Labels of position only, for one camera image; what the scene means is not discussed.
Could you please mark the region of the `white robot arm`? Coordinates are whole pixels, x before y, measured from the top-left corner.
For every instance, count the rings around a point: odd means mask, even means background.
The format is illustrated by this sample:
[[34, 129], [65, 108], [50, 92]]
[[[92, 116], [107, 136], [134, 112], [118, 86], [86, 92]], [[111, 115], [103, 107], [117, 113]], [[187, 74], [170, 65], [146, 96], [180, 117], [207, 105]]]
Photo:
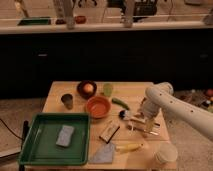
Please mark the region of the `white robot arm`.
[[175, 98], [170, 83], [151, 85], [145, 90], [145, 95], [146, 100], [141, 106], [145, 117], [149, 119], [156, 117], [162, 108], [178, 116], [213, 142], [213, 113]]

